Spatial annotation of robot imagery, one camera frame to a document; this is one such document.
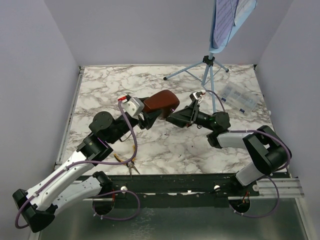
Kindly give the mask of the sheet music page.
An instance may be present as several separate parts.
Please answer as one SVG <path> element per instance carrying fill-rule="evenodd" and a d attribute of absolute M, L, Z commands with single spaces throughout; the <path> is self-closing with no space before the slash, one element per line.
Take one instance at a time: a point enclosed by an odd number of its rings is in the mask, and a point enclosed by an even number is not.
<path fill-rule="evenodd" d="M 235 12 L 235 20 L 237 21 L 247 10 L 251 8 L 251 6 L 255 4 L 255 0 L 238 0 Z"/>
<path fill-rule="evenodd" d="M 218 49 L 231 32 L 238 0 L 216 0 L 212 34 L 212 47 Z"/>

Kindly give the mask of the light blue music stand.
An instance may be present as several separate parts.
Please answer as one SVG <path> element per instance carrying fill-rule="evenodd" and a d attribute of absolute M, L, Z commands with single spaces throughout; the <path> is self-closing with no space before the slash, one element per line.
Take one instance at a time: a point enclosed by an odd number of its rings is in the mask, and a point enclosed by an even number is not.
<path fill-rule="evenodd" d="M 168 80 L 180 73 L 187 73 L 194 79 L 201 82 L 203 88 L 209 82 L 211 90 L 214 90 L 214 76 L 216 75 L 213 66 L 216 64 L 225 72 L 229 72 L 223 64 L 219 63 L 215 54 L 222 52 L 233 36 L 237 33 L 249 15 L 257 6 L 256 0 L 215 0 L 213 2 L 212 22 L 210 29 L 209 51 L 202 61 L 187 66 L 175 73 L 167 75 L 163 80 Z M 190 69 L 205 64 L 202 78 L 198 78 L 189 72 Z"/>

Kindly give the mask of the brown wooden metronome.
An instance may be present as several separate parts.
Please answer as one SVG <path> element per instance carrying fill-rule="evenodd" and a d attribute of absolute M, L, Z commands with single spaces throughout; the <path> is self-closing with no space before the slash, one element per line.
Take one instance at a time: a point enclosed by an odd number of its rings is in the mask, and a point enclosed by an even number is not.
<path fill-rule="evenodd" d="M 166 119 L 180 104 L 178 97 L 170 90 L 161 90 L 143 101 L 147 114 L 161 110 L 160 117 Z"/>

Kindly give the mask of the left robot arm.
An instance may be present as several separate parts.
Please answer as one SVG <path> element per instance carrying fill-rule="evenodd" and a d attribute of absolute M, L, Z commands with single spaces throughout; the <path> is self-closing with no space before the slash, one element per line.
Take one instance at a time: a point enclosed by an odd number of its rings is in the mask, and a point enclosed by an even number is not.
<path fill-rule="evenodd" d="M 29 227 L 37 233 L 74 203 L 88 197 L 104 198 L 113 193 L 111 180 L 103 171 L 95 172 L 79 184 L 73 182 L 95 166 L 106 165 L 105 159 L 113 152 L 111 145 L 127 132 L 135 138 L 135 126 L 148 130 L 163 115 L 160 108 L 142 110 L 142 117 L 131 116 L 122 108 L 120 112 L 118 118 L 113 118 L 107 111 L 98 112 L 89 125 L 90 134 L 66 162 L 35 186 L 27 190 L 18 189 L 13 193 L 18 208 L 14 222 L 17 229 Z"/>

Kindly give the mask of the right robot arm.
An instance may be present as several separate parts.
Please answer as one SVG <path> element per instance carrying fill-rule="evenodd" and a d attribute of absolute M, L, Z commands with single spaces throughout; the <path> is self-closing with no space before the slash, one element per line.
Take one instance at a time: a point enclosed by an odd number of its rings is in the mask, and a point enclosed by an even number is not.
<path fill-rule="evenodd" d="M 230 183 L 230 191 L 241 196 L 252 182 L 286 168 L 292 153 L 276 133 L 267 125 L 257 130 L 230 130 L 229 114 L 225 111 L 211 115 L 200 111 L 200 105 L 194 100 L 189 106 L 172 112 L 166 121 L 180 128 L 195 124 L 200 128 L 211 130 L 207 140 L 211 147 L 217 149 L 245 149 L 251 162 L 239 170 Z"/>

